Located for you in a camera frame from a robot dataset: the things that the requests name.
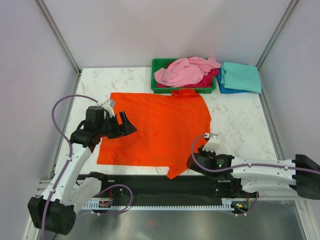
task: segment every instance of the orange shirt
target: orange shirt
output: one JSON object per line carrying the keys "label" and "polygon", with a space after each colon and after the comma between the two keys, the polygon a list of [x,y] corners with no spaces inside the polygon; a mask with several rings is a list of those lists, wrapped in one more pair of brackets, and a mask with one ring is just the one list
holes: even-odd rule
{"label": "orange shirt", "polygon": [[[194,139],[210,132],[207,105],[193,89],[173,90],[171,96],[116,92],[110,98],[115,101],[114,112],[125,111],[137,132],[104,137],[98,164],[168,166],[167,176],[173,179],[187,169]],[[197,141],[194,152],[203,144],[204,139]]]}

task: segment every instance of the green basket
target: green basket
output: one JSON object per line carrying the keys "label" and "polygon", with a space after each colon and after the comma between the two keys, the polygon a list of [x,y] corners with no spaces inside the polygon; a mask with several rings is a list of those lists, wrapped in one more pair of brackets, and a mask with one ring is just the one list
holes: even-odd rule
{"label": "green basket", "polygon": [[198,94],[210,94],[213,90],[216,89],[216,77],[212,78],[211,87],[157,87],[157,82],[155,80],[155,72],[161,68],[166,68],[170,62],[174,62],[179,58],[154,58],[152,60],[152,68],[151,68],[151,90],[155,94],[170,94],[171,90],[178,89],[194,89]]}

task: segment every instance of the marble tabletop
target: marble tabletop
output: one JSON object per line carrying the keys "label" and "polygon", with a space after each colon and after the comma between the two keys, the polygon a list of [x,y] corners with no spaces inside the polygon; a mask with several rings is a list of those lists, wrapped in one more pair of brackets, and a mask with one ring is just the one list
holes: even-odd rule
{"label": "marble tabletop", "polygon": [[[101,104],[109,99],[112,92],[153,93],[150,79],[150,67],[84,68],[76,94],[92,97]],[[257,160],[277,159],[258,94],[220,94],[217,87],[211,94],[202,94],[202,97],[211,115],[211,133],[218,134],[221,139],[217,154]],[[88,99],[75,98],[65,131],[68,138],[85,118],[87,108],[93,105],[96,104]],[[99,165],[99,149],[100,145],[84,164],[81,174],[96,171],[120,175],[166,175],[169,170],[168,167]],[[67,152],[68,144],[64,141],[57,167]],[[199,173],[188,169],[182,174]]]}

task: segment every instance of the white wall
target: white wall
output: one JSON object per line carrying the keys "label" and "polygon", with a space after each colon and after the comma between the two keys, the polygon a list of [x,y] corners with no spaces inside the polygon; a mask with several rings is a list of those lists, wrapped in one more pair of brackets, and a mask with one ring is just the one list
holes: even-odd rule
{"label": "white wall", "polygon": [[[320,1],[302,0],[261,68],[286,158],[320,164]],[[320,201],[312,202],[320,226]]]}
{"label": "white wall", "polygon": [[51,108],[73,92],[76,73],[33,0],[0,1],[0,31],[0,239],[19,240],[58,141]]}
{"label": "white wall", "polygon": [[290,0],[44,0],[75,60],[150,66],[214,56],[255,65]]}

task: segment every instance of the clothing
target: clothing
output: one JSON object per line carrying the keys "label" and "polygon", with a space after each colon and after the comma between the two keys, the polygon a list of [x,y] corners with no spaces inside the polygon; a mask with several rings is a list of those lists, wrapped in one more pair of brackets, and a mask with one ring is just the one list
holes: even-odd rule
{"label": "clothing", "polygon": [[218,82],[218,86],[220,89],[220,93],[221,94],[239,94],[239,93],[250,93],[250,91],[247,90],[237,90],[237,89],[230,89],[230,88],[225,88],[225,86],[223,86],[221,84],[221,68],[219,68],[219,75],[216,77],[217,82]]}
{"label": "clothing", "polygon": [[[110,98],[115,100],[114,111],[125,111],[137,132],[104,137],[98,164],[169,167],[167,176],[173,179],[187,169],[193,140],[210,132],[208,108],[194,89],[173,90],[171,96],[112,93]],[[193,150],[205,142],[197,141]]]}
{"label": "clothing", "polygon": [[227,89],[261,93],[261,81],[256,66],[225,61],[221,68],[221,84]]}
{"label": "clothing", "polygon": [[[184,85],[182,88],[211,88],[214,76],[219,75],[219,69],[220,68],[211,69],[207,75],[203,76],[203,79],[199,83]],[[169,86],[162,85],[161,83],[158,83],[156,87],[169,88]]]}
{"label": "clothing", "polygon": [[221,64],[215,58],[208,60],[194,56],[180,58],[168,66],[154,73],[155,81],[168,87],[182,87],[199,83],[211,69],[220,68]]}

